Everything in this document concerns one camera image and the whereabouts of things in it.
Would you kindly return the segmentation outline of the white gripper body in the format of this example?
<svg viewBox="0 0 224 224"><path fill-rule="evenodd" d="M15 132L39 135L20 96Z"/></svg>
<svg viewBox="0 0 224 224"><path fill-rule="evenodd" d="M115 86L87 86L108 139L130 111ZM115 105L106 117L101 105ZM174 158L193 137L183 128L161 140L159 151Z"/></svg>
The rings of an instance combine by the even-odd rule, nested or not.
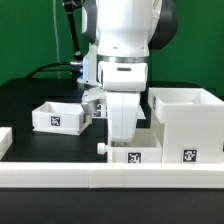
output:
<svg viewBox="0 0 224 224"><path fill-rule="evenodd" d="M111 141L132 141L136 130L139 102L139 93L106 93L108 132Z"/></svg>

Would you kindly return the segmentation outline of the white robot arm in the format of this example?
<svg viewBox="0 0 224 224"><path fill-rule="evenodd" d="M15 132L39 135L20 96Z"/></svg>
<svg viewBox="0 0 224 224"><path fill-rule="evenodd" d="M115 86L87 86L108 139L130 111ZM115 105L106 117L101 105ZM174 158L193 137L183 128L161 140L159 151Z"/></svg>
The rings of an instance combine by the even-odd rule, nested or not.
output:
<svg viewBox="0 0 224 224"><path fill-rule="evenodd" d="M133 140L150 51L164 48L177 29L173 0L84 0L82 33L94 46L84 76L94 78L82 105L91 114L93 102L106 102L110 141Z"/></svg>

